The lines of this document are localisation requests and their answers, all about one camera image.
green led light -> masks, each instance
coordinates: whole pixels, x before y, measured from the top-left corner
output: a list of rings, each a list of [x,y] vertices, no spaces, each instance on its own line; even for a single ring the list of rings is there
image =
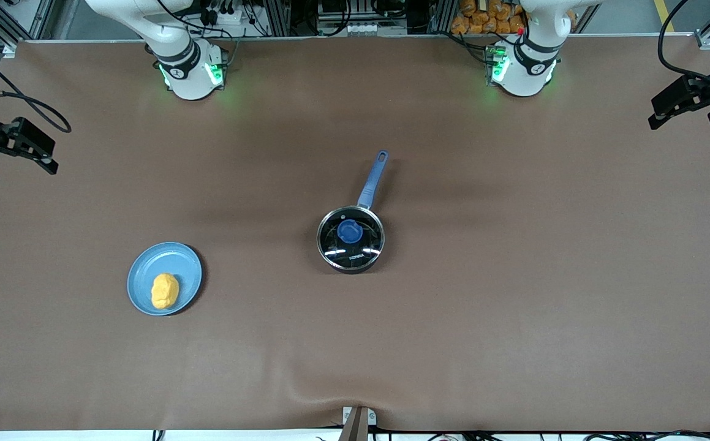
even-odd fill
[[[504,73],[507,72],[507,68],[510,67],[509,56],[504,56],[496,66],[494,66],[494,81],[502,81],[504,79]]]
[[[551,81],[551,78],[553,78],[553,68],[556,67],[556,61],[551,63],[551,67],[548,68],[548,76],[545,77],[545,83],[548,81]]]
[[[167,87],[170,87],[170,79],[167,77],[167,72],[164,70],[164,66],[159,64],[159,70],[161,70],[161,75],[164,76],[164,84],[166,84]]]
[[[205,70],[207,70],[210,81],[218,86],[224,81],[224,73],[221,72],[221,65],[215,64],[211,66],[210,64],[205,64]]]

blue pot handle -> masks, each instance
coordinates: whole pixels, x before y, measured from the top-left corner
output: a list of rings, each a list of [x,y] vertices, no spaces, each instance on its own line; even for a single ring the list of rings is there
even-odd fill
[[[387,163],[388,151],[380,150],[379,153],[377,153],[377,159],[374,160],[374,166],[371,167],[371,173],[368,173],[366,186],[363,187],[360,198],[357,200],[358,206],[371,209],[371,206],[374,204],[374,193],[377,192],[377,185],[379,185],[379,178],[382,178],[382,171],[385,170],[385,164]]]

blue lid knob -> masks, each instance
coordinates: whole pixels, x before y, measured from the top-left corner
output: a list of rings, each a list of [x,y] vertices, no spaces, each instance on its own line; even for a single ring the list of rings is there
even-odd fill
[[[349,244],[357,243],[363,237],[363,227],[353,219],[347,219],[338,224],[336,232],[338,238]]]

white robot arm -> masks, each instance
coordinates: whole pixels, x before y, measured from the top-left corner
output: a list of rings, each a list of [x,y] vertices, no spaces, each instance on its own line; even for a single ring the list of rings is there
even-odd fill
[[[603,0],[521,0],[531,15],[522,36],[498,42],[505,55],[497,61],[492,81],[518,97],[530,97],[551,81],[556,56],[570,34],[572,23],[567,11],[592,6]]]
[[[147,17],[166,15],[157,0],[86,0],[99,15],[131,28],[159,60],[167,86],[184,100],[200,100],[224,85],[226,63],[217,45],[192,39],[184,28],[158,24]],[[170,11],[192,5],[193,0],[162,0]]]

metal rim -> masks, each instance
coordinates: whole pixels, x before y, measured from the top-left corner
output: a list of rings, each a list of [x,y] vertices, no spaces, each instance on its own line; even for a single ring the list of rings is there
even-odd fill
[[[332,260],[328,259],[325,256],[325,251],[323,251],[323,249],[322,249],[322,243],[319,242],[319,235],[322,234],[322,227],[325,224],[325,222],[327,222],[327,220],[329,220],[329,218],[333,217],[333,215],[335,213],[337,213],[343,209],[358,209],[358,210],[366,213],[367,215],[369,215],[372,219],[374,219],[377,222],[377,225],[379,226],[380,231],[382,231],[382,240],[380,240],[380,243],[379,243],[379,245],[380,245],[379,251],[381,252],[382,249],[385,248],[385,226],[382,225],[382,221],[379,220],[379,217],[374,212],[372,212],[370,209],[366,209],[362,206],[352,205],[352,206],[343,206],[341,208],[334,209],[332,212],[327,213],[327,215],[325,217],[323,217],[322,222],[319,222],[319,227],[316,229],[316,250],[319,251],[319,255],[322,256],[323,259],[325,259],[325,262],[327,262],[327,265],[330,265],[331,267],[336,268],[339,271],[343,271],[343,273],[354,273],[355,271],[363,271],[364,269],[371,267],[371,265],[373,265],[374,262],[377,261],[377,259],[379,258],[380,255],[382,255],[382,253],[377,254],[374,257],[371,257],[371,259],[369,259],[368,262],[364,263],[363,265],[360,265],[355,268],[346,268],[346,267],[342,267],[341,265],[338,265],[338,263],[332,262]]]

